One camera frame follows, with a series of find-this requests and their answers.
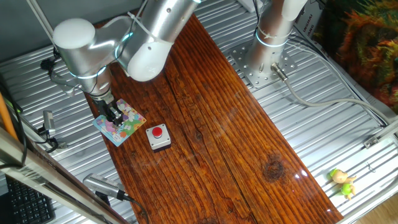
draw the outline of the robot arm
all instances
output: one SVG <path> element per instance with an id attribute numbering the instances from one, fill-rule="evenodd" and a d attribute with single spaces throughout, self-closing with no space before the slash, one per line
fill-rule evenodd
<path id="1" fill-rule="evenodd" d="M 115 125 L 121 125 L 122 112 L 111 94 L 108 64 L 119 62 L 126 75 L 139 82 L 155 78 L 200 0 L 146 2 L 140 21 L 133 15 L 119 16 L 95 29 L 84 19 L 69 19 L 53 32 L 53 41 L 75 82 L 72 86 L 88 93 L 100 113 Z"/>

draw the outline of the wooden table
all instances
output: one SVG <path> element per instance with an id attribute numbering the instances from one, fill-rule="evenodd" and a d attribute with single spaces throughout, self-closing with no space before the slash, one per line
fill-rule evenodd
<path id="1" fill-rule="evenodd" d="M 116 64 L 111 71 L 115 98 L 147 122 L 119 147 L 104 140 L 126 192 L 151 223 L 342 219 L 195 16 L 155 79 L 136 82 Z M 172 147 L 153 153 L 145 130 L 162 123 Z"/>

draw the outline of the keyboard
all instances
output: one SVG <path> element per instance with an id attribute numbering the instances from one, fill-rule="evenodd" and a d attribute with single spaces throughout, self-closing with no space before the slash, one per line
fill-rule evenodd
<path id="1" fill-rule="evenodd" d="M 51 198 L 6 176 L 15 224 L 44 224 L 55 218 Z"/>

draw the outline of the green toy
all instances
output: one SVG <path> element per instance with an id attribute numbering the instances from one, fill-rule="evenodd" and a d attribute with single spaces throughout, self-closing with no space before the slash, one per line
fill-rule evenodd
<path id="1" fill-rule="evenodd" d="M 351 194 L 355 195 L 355 186 L 352 184 L 343 184 L 341 187 L 341 193 L 351 200 Z"/>

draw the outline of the gray cable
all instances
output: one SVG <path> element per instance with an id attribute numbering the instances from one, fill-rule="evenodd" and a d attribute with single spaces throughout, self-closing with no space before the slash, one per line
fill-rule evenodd
<path id="1" fill-rule="evenodd" d="M 365 103 L 362 100 L 357 100 L 357 99 L 351 99 L 351 98 L 342 98 L 342 99 L 337 99 L 337 100 L 330 100 L 330 101 L 325 101 L 325 102 L 320 102 L 320 103 L 311 103 L 311 102 L 307 102 L 303 99 L 301 99 L 296 92 L 293 90 L 292 86 L 290 85 L 289 80 L 285 80 L 285 84 L 287 86 L 287 88 L 290 90 L 290 92 L 292 93 L 292 95 L 302 104 L 307 105 L 307 106 L 328 106 L 328 105 L 332 105 L 335 103 L 342 103 L 342 102 L 352 102 L 352 103 L 356 103 L 362 106 L 365 106 L 367 108 L 369 108 L 371 111 L 373 111 L 373 113 L 377 114 L 381 119 L 383 119 L 387 124 L 390 124 L 391 122 L 389 121 L 389 119 L 386 117 L 386 115 L 384 115 L 381 111 L 379 111 L 377 108 L 375 108 L 374 106 Z"/>

